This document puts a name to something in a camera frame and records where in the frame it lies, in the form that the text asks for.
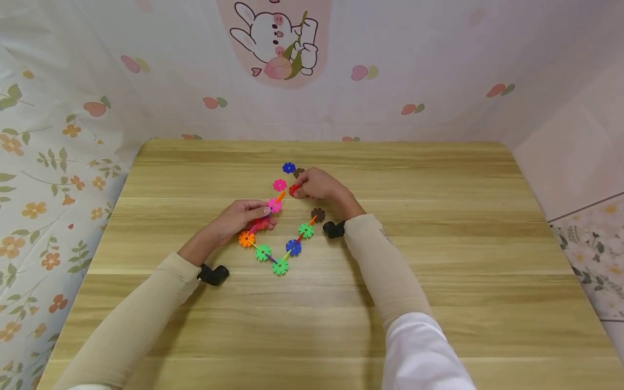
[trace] cartoon bunny print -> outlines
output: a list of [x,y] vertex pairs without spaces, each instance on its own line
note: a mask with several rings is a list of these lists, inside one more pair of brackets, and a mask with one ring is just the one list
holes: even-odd
[[249,31],[232,28],[230,34],[257,59],[267,64],[275,57],[283,57],[286,48],[294,44],[289,60],[294,60],[297,53],[301,53],[300,72],[306,76],[312,74],[318,51],[314,44],[317,21],[307,17],[302,24],[293,26],[288,16],[281,13],[255,14],[243,2],[237,2],[234,8],[249,26]]

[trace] wrist strap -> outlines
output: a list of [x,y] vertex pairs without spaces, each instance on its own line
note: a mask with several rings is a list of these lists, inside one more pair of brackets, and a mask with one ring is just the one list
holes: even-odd
[[197,279],[211,286],[219,286],[228,276],[230,276],[230,272],[222,265],[216,267],[213,271],[206,264],[202,264],[202,270],[199,272],[199,275],[197,275]]

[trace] wooden table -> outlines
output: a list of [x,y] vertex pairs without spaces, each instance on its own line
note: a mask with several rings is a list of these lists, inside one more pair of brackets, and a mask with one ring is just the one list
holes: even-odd
[[[284,162],[317,165],[374,213],[479,389],[602,389],[622,366],[509,151],[498,144],[151,140],[141,149],[41,382],[236,198],[274,197]],[[338,216],[330,205],[328,219]],[[313,205],[287,196],[283,245]],[[316,234],[279,278],[235,240],[229,267],[173,316],[132,389],[376,389],[384,334],[343,240]]]

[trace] plastic gear toy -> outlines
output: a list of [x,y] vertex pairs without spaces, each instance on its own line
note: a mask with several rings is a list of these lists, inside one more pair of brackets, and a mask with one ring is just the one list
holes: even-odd
[[268,206],[271,208],[271,213],[279,213],[281,210],[281,202],[275,198],[269,199]]
[[290,240],[286,243],[286,251],[290,251],[291,256],[296,256],[301,253],[301,243],[297,240]]
[[238,243],[243,248],[249,248],[255,240],[256,236],[254,236],[254,234],[250,233],[248,230],[245,230],[238,235]]
[[307,223],[302,223],[299,226],[299,234],[303,236],[303,238],[310,238],[314,234],[314,228]]
[[271,248],[268,245],[258,245],[258,248],[256,248],[256,259],[266,261],[269,260],[269,256],[271,256]]
[[291,162],[285,163],[281,168],[285,173],[293,173],[296,169],[295,165]]
[[288,189],[288,193],[290,194],[290,196],[292,196],[294,198],[295,197],[295,191],[297,191],[299,188],[301,188],[301,186],[299,186],[297,184],[293,184]]
[[273,264],[273,273],[277,276],[286,274],[288,271],[288,260],[278,261]]
[[325,221],[325,210],[323,210],[320,207],[313,208],[312,212],[310,213],[310,217],[311,218],[316,217],[315,221],[318,222],[318,223],[321,223],[321,222]]
[[286,180],[278,179],[273,182],[273,189],[282,192],[286,189]]
[[295,169],[295,171],[293,172],[293,176],[295,176],[295,178],[298,178],[299,175],[301,175],[303,172],[305,172],[306,170],[303,168],[297,168]]

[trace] white sleeve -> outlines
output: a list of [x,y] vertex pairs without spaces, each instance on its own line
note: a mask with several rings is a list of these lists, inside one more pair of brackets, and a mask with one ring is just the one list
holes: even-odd
[[382,389],[476,388],[436,321],[424,313],[407,313],[386,335]]

